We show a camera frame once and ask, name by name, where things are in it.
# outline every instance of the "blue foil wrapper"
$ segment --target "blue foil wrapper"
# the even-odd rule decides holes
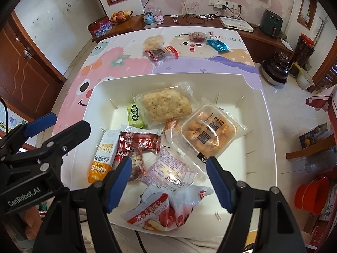
[[[229,50],[229,48],[223,42],[219,40],[210,39],[210,40],[207,40],[206,42],[217,51]]]

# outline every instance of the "green snack packet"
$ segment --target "green snack packet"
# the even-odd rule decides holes
[[[142,120],[142,117],[139,114],[139,110],[136,104],[128,105],[126,108],[127,108],[127,115],[129,118],[129,125],[138,128],[145,127],[145,124]]]

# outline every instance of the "fruit bowl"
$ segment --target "fruit bowl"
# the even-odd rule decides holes
[[[111,23],[114,23],[114,24],[123,23],[123,22],[125,22],[126,20],[128,20],[130,18],[130,16],[132,15],[132,13],[133,13],[133,11],[131,11],[131,14],[129,14],[127,17],[124,17],[123,19],[116,20],[115,22],[112,21],[112,19],[111,19]]]

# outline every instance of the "floor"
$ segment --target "floor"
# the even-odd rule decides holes
[[[83,54],[70,73],[53,107],[52,112],[55,114],[58,114],[67,91],[84,61],[89,56],[92,48],[89,48]],[[255,66],[260,70],[260,64],[255,64]],[[289,203],[300,229],[303,229],[308,213],[294,207],[294,196],[297,188],[301,184],[314,179],[315,172],[309,172],[308,165],[310,163],[319,162],[320,156],[316,155],[311,157],[310,160],[303,158],[288,161],[285,158],[285,154],[301,149],[299,135],[313,129],[318,124],[329,122],[328,115],[324,111],[316,111],[304,103],[304,101],[311,96],[311,93],[301,90],[294,78],[289,77],[287,84],[282,87],[270,85],[262,76],[261,81],[274,130],[277,159],[277,186],[281,189]],[[53,127],[47,129],[44,134],[41,135],[41,143],[51,137],[52,130]],[[305,242],[307,242],[306,238],[308,239],[308,236],[309,235],[303,232]]]

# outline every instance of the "white plastic bin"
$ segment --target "white plastic bin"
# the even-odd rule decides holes
[[[71,189],[88,187],[88,170],[96,153],[103,129],[119,129],[128,124],[126,106],[132,95],[144,91],[167,88],[178,82],[188,82],[195,98],[214,102],[231,113],[239,123],[248,127],[247,136],[238,138],[219,157],[225,170],[237,180],[244,180],[254,188],[268,190],[276,185],[276,156],[271,121],[262,90],[248,86],[242,75],[217,73],[169,73],[113,79],[99,83],[93,90],[84,120],[90,123],[89,139],[76,148],[71,173]],[[209,179],[195,182],[211,186]],[[216,194],[205,197],[192,212],[186,224],[170,232],[152,232],[128,224],[120,215],[137,206],[146,184],[135,181],[127,185],[119,206],[108,214],[109,220],[126,228],[172,237],[214,237],[224,235],[230,214],[220,206]],[[254,210],[250,230],[258,225],[258,210]]]

